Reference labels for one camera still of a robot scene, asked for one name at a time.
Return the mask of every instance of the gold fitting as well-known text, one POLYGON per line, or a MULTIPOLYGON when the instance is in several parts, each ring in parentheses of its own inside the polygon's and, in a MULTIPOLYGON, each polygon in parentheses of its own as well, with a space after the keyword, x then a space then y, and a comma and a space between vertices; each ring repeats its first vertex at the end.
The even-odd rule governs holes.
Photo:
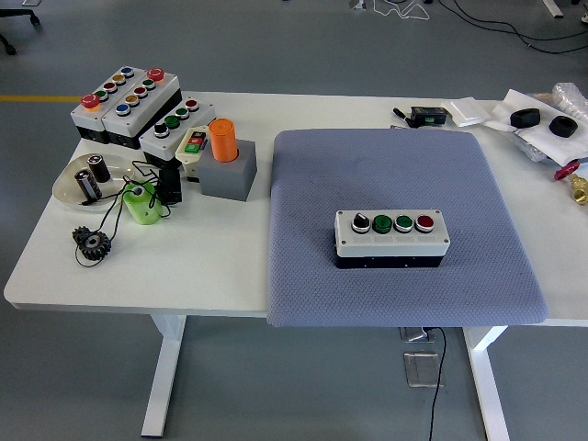
POLYGON ((576 174, 570 175, 571 179, 571 196, 580 205, 588 202, 588 181, 576 174))

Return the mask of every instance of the white bowl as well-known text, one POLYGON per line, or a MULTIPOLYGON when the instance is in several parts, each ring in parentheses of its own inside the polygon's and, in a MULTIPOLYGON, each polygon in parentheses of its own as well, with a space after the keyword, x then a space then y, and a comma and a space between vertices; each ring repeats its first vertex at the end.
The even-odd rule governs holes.
MULTIPOLYGON (((67 164, 53 184, 53 195, 57 200, 83 211, 106 211, 112 205, 114 198, 100 199, 92 204, 84 205, 85 195, 75 180, 74 176, 77 172, 89 168, 87 159, 95 154, 97 153, 79 156, 67 164)), ((110 179, 107 182, 98 183, 102 197, 116 195, 125 186, 123 176, 128 176, 131 179, 134 177, 132 160, 111 154, 103 154, 102 157, 110 172, 110 179)))

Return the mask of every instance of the gray 3d printed base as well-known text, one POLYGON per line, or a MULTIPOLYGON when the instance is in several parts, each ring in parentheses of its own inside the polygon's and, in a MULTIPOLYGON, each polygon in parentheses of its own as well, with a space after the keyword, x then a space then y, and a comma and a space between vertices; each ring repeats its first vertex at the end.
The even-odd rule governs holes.
POLYGON ((212 149, 202 152, 198 161, 198 177, 202 194, 216 198, 247 200, 257 173, 255 142, 237 140, 239 156, 221 163, 212 156, 212 149))

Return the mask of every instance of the white table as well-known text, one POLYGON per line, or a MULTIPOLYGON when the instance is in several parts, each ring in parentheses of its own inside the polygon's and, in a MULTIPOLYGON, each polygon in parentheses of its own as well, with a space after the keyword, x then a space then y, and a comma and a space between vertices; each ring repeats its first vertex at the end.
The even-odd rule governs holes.
MULTIPOLYGON (((237 138, 255 141, 258 172, 247 202, 210 198, 184 181, 184 201, 169 219, 136 224, 124 210, 113 249, 86 269, 74 259, 72 230, 97 228, 101 214, 67 208, 51 198, 8 280, 15 307, 47 311, 151 314, 164 340, 142 434, 163 434, 187 315, 265 317, 269 185, 273 140, 282 130, 388 128, 404 123, 398 107, 438 107, 442 99, 197 93, 217 116, 234 121, 237 138)), ((495 102, 482 102, 492 109, 495 102)), ((446 130, 459 130, 449 121, 446 130)), ((466 128, 481 143, 545 294, 546 325, 588 326, 584 262, 586 207, 553 181, 555 164, 535 164, 503 135, 466 128)), ((141 159, 117 145, 82 140, 73 157, 110 153, 141 159)), ((114 215, 105 228, 112 233, 114 215)), ((506 328, 468 328, 464 334, 490 440, 507 440, 500 399, 486 351, 506 328)))

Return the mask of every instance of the gray cushion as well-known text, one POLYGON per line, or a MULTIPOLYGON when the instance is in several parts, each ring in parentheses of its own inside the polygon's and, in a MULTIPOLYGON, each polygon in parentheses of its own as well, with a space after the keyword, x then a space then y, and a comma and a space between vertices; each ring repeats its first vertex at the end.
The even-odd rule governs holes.
POLYGON ((443 130, 293 130, 274 144, 267 321, 275 326, 542 322, 547 306, 481 147, 443 130), (441 209, 438 268, 338 269, 339 209, 441 209))

